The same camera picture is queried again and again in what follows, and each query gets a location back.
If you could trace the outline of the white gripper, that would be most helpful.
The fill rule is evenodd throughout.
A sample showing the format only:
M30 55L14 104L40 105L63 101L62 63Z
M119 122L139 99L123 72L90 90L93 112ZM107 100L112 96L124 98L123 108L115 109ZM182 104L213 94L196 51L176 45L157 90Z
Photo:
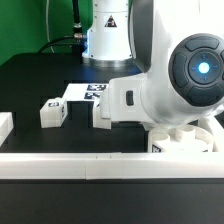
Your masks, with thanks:
M100 116L112 122L146 122L147 113L141 102L143 73L109 81L100 96Z

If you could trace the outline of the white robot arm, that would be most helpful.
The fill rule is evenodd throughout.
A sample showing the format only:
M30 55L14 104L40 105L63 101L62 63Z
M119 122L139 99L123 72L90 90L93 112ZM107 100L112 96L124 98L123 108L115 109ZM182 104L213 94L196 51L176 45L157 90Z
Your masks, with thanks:
M129 47L137 75L109 79L93 126L138 122L149 130L224 112L224 0L93 0L83 59L108 63Z

